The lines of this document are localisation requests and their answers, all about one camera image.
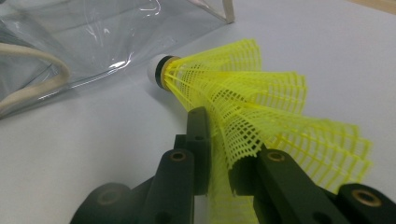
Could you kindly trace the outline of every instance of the white cord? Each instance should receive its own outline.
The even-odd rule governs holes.
[[[0,101],[0,111],[11,105],[16,105],[23,101],[40,97],[49,91],[62,87],[62,85],[66,84],[67,80],[69,79],[70,72],[67,68],[67,65],[55,56],[41,50],[0,43],[0,55],[1,54],[39,58],[57,65],[60,68],[60,73],[56,77],[52,77],[41,83],[11,93],[2,101]]]

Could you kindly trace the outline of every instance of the table surface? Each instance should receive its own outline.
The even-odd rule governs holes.
[[[265,70],[306,75],[306,115],[361,126],[374,143],[364,183],[396,201],[396,16],[338,0],[234,6],[236,23],[172,53],[255,38]],[[186,118],[142,66],[0,120],[0,223],[68,223],[96,187],[137,186],[155,174]],[[196,223],[205,223],[205,197],[196,211]]]

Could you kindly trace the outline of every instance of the screw hole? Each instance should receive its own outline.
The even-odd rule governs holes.
[[[270,152],[267,154],[268,159],[271,161],[284,161],[285,156],[280,154],[279,152]]]
[[[106,189],[102,191],[97,197],[97,202],[100,205],[111,205],[116,203],[121,196],[119,189]]]
[[[376,197],[372,192],[365,189],[354,189],[352,190],[352,196],[358,200],[358,202],[371,207],[381,206],[381,200]]]
[[[313,218],[318,224],[332,224],[332,219],[324,213],[316,212]]]
[[[186,159],[186,154],[183,152],[174,152],[171,154],[172,161],[184,161]]]
[[[155,216],[155,223],[157,224],[168,224],[171,220],[172,217],[167,212],[160,212]]]

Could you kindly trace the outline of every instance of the plastic bag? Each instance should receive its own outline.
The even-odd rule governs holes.
[[[0,118],[233,21],[215,2],[0,1]]]

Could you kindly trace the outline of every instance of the yellow mesh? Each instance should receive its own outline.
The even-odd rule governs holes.
[[[302,115],[306,86],[293,72],[261,72],[260,51],[242,40],[173,61],[166,86],[186,110],[204,106],[212,134],[209,187],[212,223],[257,223],[251,197],[231,193],[228,170],[265,144],[288,152],[330,191],[359,182],[370,162],[370,142],[357,126]]]

